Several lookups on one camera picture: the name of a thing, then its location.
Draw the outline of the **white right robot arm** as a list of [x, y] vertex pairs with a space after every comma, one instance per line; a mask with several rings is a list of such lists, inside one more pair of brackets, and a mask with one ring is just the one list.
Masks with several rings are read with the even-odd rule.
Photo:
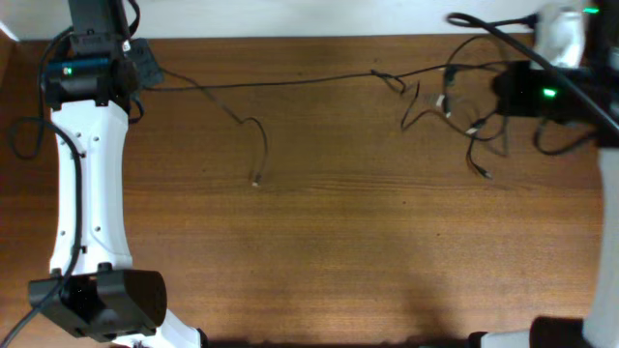
[[549, 122], [591, 131], [558, 149], [560, 156], [593, 141], [602, 187], [602, 237], [593, 302], [583, 319], [541, 316], [524, 332], [484, 333], [481, 347], [615, 347], [618, 344], [618, 4], [550, 3], [535, 13], [487, 22], [451, 13], [453, 25], [479, 28], [523, 60], [493, 80], [501, 116], [538, 118], [533, 144]]

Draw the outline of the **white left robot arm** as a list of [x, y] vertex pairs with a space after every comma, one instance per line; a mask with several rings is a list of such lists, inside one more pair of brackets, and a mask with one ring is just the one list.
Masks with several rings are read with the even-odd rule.
[[29, 284], [32, 309], [73, 337], [126, 347], [204, 347], [167, 306], [162, 275], [133, 267], [122, 160], [139, 71], [151, 55], [123, 1], [73, 1], [72, 24], [39, 76], [59, 165], [49, 276]]

